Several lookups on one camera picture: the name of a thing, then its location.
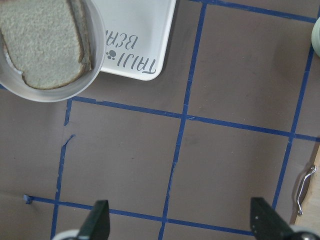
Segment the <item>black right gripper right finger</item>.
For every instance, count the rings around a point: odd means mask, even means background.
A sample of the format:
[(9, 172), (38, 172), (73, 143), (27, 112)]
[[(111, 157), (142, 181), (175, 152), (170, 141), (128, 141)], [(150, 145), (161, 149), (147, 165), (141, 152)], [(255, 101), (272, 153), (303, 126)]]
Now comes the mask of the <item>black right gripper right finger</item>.
[(250, 229), (256, 240), (295, 240), (291, 227), (262, 197), (250, 200)]

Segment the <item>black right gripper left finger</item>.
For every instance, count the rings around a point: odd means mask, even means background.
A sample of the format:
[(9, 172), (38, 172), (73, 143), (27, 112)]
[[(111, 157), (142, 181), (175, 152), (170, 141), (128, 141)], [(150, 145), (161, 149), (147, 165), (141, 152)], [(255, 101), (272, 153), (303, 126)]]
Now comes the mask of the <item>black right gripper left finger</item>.
[(108, 200), (97, 200), (76, 235), (77, 240), (107, 240), (110, 235)]

